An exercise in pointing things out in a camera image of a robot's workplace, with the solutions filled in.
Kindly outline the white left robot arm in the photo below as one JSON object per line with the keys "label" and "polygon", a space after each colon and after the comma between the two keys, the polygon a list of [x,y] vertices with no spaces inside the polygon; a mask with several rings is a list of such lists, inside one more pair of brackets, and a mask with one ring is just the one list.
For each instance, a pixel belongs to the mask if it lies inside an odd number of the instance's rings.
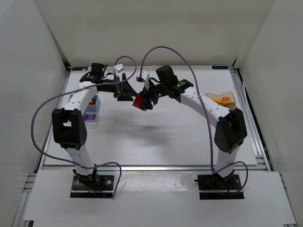
{"label": "white left robot arm", "polygon": [[107,79],[106,65],[93,63],[91,71],[81,77],[79,91],[74,92],[62,108],[52,112],[53,139],[75,163],[74,173],[80,183],[95,186],[98,182],[96,166],[85,147],[88,133],[83,116],[89,102],[99,91],[112,93],[119,101],[133,101],[136,95],[123,69],[122,64],[115,65],[114,78]]}

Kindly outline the red half-round lego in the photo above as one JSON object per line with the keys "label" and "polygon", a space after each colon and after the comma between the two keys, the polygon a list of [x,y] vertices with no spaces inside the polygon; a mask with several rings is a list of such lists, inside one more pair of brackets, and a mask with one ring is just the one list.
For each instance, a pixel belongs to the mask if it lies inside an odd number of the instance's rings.
{"label": "red half-round lego", "polygon": [[141,94],[138,93],[137,96],[134,99],[133,106],[136,107],[136,108],[140,108],[141,103],[142,103]]}

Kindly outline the yellow black striped lego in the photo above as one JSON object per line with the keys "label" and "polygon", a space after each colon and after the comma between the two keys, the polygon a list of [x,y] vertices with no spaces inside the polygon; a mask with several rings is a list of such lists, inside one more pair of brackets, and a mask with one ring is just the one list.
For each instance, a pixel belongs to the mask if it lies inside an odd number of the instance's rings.
{"label": "yellow black striped lego", "polygon": [[216,103],[219,103],[219,104],[222,102],[220,99],[217,99],[217,98],[212,98],[212,100],[213,100],[214,102],[216,102]]}

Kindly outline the purple half-round lego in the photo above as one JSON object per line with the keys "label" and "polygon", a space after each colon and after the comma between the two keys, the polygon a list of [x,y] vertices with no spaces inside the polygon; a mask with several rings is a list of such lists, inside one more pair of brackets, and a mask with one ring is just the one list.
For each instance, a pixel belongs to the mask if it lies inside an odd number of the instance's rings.
{"label": "purple half-round lego", "polygon": [[158,100],[159,100],[158,98],[153,98],[153,99],[152,99],[153,105],[156,105],[156,104],[158,103]]}

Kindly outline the yellow orange printed lego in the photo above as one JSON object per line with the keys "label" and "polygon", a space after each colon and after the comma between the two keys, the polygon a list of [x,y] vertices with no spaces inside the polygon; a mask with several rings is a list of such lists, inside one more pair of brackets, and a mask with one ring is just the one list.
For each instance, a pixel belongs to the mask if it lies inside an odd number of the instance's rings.
{"label": "yellow orange printed lego", "polygon": [[222,101],[221,102],[222,105],[227,105],[227,104],[229,104],[231,102],[231,98],[228,97],[228,96],[225,96],[225,97],[221,98],[221,101]]}

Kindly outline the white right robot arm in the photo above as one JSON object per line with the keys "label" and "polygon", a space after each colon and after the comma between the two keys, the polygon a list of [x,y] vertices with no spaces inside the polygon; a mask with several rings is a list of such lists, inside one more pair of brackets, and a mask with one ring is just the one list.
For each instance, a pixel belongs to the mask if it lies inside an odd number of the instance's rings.
{"label": "white right robot arm", "polygon": [[156,69],[156,74],[157,79],[148,72],[137,74],[136,80],[144,83],[144,87],[133,105],[143,111],[151,110],[161,97],[168,96],[205,117],[215,128],[210,139],[218,148],[217,161],[211,162],[212,172],[224,184],[234,173],[237,152],[247,137],[243,112],[239,108],[222,106],[198,92],[188,80],[179,80],[168,65]]}

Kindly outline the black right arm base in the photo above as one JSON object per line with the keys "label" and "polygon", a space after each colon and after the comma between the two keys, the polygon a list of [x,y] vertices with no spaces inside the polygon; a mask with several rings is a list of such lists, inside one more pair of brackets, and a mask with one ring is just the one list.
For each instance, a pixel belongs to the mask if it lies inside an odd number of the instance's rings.
{"label": "black right arm base", "polygon": [[243,200],[244,193],[240,191],[242,184],[238,174],[227,179],[215,175],[198,175],[194,180],[198,184],[200,200]]}

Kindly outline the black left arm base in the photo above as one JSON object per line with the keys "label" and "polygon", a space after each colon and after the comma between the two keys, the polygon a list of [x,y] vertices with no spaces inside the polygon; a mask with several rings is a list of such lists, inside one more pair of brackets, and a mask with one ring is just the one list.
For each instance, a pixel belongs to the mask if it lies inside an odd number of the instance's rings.
{"label": "black left arm base", "polygon": [[114,175],[74,175],[71,184],[71,198],[111,199],[114,194]]}

